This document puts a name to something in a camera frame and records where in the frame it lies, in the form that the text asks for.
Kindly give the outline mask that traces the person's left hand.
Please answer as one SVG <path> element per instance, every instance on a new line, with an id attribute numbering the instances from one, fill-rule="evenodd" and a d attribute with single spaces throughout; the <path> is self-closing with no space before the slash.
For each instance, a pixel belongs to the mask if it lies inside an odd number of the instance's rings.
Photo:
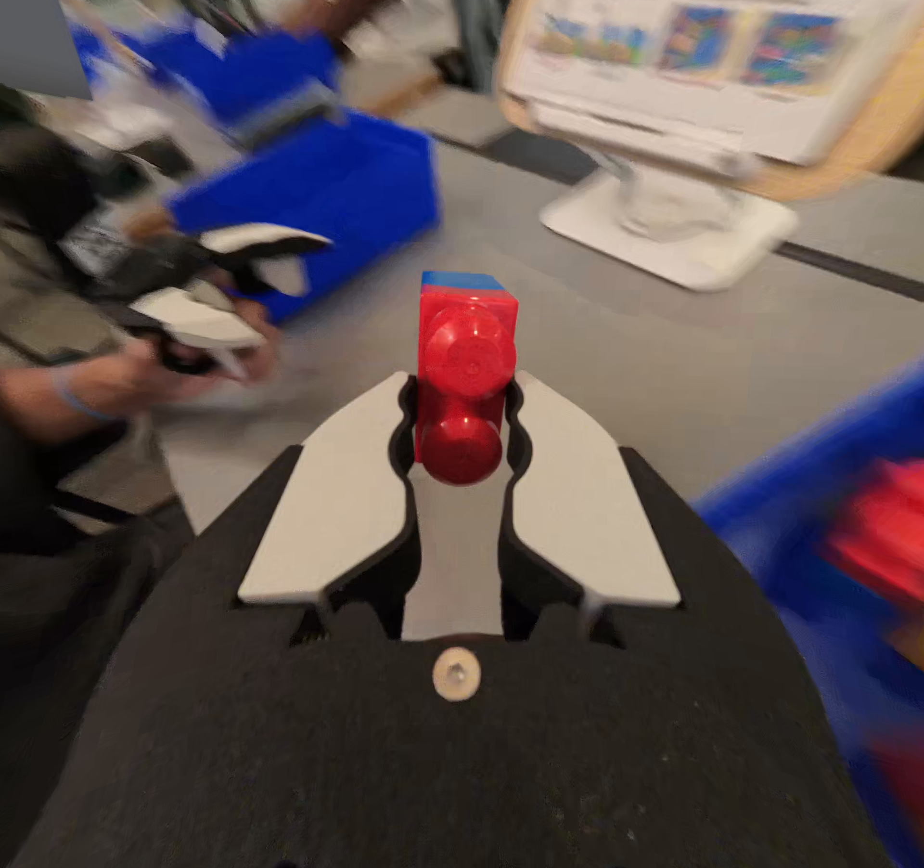
<path id="1" fill-rule="evenodd" d="M 203 376 L 180 375 L 163 366 L 154 341 L 127 337 L 120 349 L 87 368 L 93 403 L 107 415 L 127 416 L 196 399 L 223 384 L 251 387 L 268 379 L 276 362 L 279 333 L 260 303 L 238 298 L 235 311 L 263 339 L 258 347 L 236 353 L 237 374 L 220 367 Z"/>

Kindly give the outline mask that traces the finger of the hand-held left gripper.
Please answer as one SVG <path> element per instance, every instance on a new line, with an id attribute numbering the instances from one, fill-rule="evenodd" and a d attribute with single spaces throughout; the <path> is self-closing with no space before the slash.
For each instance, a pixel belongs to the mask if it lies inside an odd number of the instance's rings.
<path id="1" fill-rule="evenodd" d="M 199 246 L 218 261 L 261 261 L 328 250 L 330 238 L 275 224 L 243 224 L 203 232 Z"/>
<path id="2" fill-rule="evenodd" d="M 130 304 L 130 312 L 155 324 L 180 344 L 198 350 L 251 350 L 263 336 L 225 305 L 215 301 L 220 292 L 198 299 L 193 292 L 169 286 L 145 294 Z"/>

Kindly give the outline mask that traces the blue toy block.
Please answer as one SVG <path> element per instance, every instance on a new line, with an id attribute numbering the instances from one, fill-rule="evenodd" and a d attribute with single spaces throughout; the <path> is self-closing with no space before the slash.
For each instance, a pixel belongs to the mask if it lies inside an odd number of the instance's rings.
<path id="1" fill-rule="evenodd" d="M 471 296 L 505 294 L 503 285 L 490 274 L 427 271 L 422 273 L 422 292 L 462 292 Z"/>

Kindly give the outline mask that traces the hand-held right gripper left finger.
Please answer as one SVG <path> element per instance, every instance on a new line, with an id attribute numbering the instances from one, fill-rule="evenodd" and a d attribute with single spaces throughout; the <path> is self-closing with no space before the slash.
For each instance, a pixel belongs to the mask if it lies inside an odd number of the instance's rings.
<path id="1" fill-rule="evenodd" d="M 303 441 L 237 588 L 242 605 L 303 607 L 322 628 L 332 612 L 366 604 L 401 639 L 421 573 L 416 409 L 416 378 L 399 371 Z"/>

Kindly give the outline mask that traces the person's dark clothing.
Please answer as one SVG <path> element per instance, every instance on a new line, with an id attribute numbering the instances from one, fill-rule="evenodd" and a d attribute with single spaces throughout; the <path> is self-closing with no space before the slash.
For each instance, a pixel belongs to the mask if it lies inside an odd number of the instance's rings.
<path id="1" fill-rule="evenodd" d="M 129 623 L 194 534 L 177 499 L 140 515 L 102 505 L 97 535 L 57 512 L 60 483 L 121 443 L 126 422 L 55 446 L 2 419 L 1 862 L 58 781 Z"/>

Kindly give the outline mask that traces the printed instruction sheet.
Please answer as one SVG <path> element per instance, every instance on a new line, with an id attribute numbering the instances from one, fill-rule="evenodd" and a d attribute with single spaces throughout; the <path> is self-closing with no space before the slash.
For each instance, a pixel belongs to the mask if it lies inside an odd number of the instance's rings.
<path id="1" fill-rule="evenodd" d="M 535 0 L 507 82 L 529 101 L 808 166 L 921 19 L 922 0 Z"/>

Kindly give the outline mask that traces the grey desk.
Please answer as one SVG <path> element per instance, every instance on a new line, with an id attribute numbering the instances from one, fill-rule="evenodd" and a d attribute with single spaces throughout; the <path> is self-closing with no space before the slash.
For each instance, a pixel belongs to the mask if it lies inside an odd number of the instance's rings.
<path id="1" fill-rule="evenodd" d="M 540 211 L 579 153 L 528 145 L 492 101 L 447 91 L 430 130 L 442 226 L 291 322 L 281 368 L 158 417 L 173 482 L 208 525 L 287 445 L 417 366 L 425 270 L 490 273 L 520 300 L 518 364 L 698 496 L 922 355 L 922 182 L 878 177 L 801 202 L 795 246 L 692 293 L 552 234 Z"/>

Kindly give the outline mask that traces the blue wristband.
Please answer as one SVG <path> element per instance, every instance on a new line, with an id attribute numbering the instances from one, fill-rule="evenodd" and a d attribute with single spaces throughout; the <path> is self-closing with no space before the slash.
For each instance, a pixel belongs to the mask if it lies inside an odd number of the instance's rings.
<path id="1" fill-rule="evenodd" d="M 63 365 L 52 369 L 52 389 L 58 399 L 67 405 L 69 409 L 96 422 L 119 422 L 118 417 L 96 410 L 76 395 L 73 389 L 76 367 L 75 365 Z"/>

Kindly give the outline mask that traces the blue plastic bin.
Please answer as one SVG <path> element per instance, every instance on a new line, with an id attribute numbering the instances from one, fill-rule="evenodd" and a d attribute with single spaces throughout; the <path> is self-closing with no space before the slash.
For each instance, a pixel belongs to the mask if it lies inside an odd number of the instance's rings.
<path id="1" fill-rule="evenodd" d="M 185 233 L 271 223 L 332 241 L 331 250 L 305 258 L 305 295 L 256 296 L 277 323 L 421 238 L 442 218 L 433 141 L 357 111 L 344 122 L 308 124 L 193 182 L 165 206 Z"/>
<path id="2" fill-rule="evenodd" d="M 294 117 L 303 107 L 340 104 L 339 61 L 321 35 L 306 39 L 281 32 L 225 37 L 187 17 L 139 34 L 113 33 L 140 62 L 137 73 L 118 65 L 110 44 L 88 27 L 70 23 L 77 56 L 92 96 L 87 133 L 109 131 L 105 144 L 167 134 L 168 113 L 143 101 L 171 91 L 219 131 L 262 127 L 265 118 Z"/>
<path id="3" fill-rule="evenodd" d="M 907 867 L 922 866 L 918 835 L 874 764 L 872 741 L 922 739 L 922 672 L 886 642 L 892 608 L 820 549 L 835 510 L 877 458 L 922 455 L 922 412 L 918 360 L 694 504 L 780 616 L 888 854 Z"/>

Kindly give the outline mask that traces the red two-stud block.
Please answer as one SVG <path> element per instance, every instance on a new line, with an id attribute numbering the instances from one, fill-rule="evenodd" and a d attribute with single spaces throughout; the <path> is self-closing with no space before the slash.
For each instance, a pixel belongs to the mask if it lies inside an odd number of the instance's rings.
<path id="1" fill-rule="evenodd" d="M 517 314 L 507 290 L 471 296 L 421 288 L 415 458 L 437 481 L 479 483 L 500 464 Z"/>

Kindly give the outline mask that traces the wooden board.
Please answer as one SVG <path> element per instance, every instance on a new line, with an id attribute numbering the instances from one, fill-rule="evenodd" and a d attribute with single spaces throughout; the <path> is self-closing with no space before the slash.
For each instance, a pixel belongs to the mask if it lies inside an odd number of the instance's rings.
<path id="1" fill-rule="evenodd" d="M 597 151 L 662 168 L 675 174 L 727 183 L 745 193 L 791 203 L 830 195 L 856 181 L 883 173 L 900 162 L 922 138 L 923 26 L 902 32 L 895 53 L 875 81 L 875 90 L 858 107 L 849 127 L 820 162 L 799 167 L 759 157 L 745 169 L 748 178 L 730 181 L 673 158 L 659 159 L 633 150 L 620 152 L 607 142 L 573 129 L 537 121 L 531 105 L 514 95 L 513 75 L 526 49 L 528 24 L 539 0 L 511 0 L 494 70 L 494 92 L 504 118 L 527 133 L 556 138 L 583 151 Z"/>

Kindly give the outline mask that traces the blue denim jacket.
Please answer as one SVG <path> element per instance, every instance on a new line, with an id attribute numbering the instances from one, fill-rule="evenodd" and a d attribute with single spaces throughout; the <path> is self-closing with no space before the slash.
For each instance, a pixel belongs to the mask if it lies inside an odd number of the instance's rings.
<path id="1" fill-rule="evenodd" d="M 502 0 L 453 0 L 459 46 L 476 93 L 492 93 L 494 62 L 502 36 Z"/>

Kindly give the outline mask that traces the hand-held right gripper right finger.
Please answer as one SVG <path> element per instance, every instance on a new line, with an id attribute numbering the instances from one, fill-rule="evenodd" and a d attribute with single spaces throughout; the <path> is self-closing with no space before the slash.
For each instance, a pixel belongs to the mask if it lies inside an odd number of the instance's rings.
<path id="1" fill-rule="evenodd" d="M 502 629 L 529 638 L 564 605 L 608 640 L 615 608 L 676 610 L 682 596 L 616 440 L 525 371 L 506 391 L 507 462 L 498 540 Z"/>

